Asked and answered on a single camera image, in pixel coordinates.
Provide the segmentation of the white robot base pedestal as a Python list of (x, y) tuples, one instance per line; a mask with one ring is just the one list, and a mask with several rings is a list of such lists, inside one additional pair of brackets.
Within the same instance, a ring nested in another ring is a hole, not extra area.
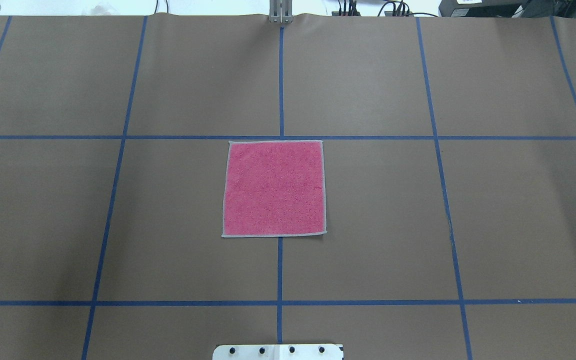
[(213, 360), (343, 360), (342, 344), (224, 344), (215, 347)]

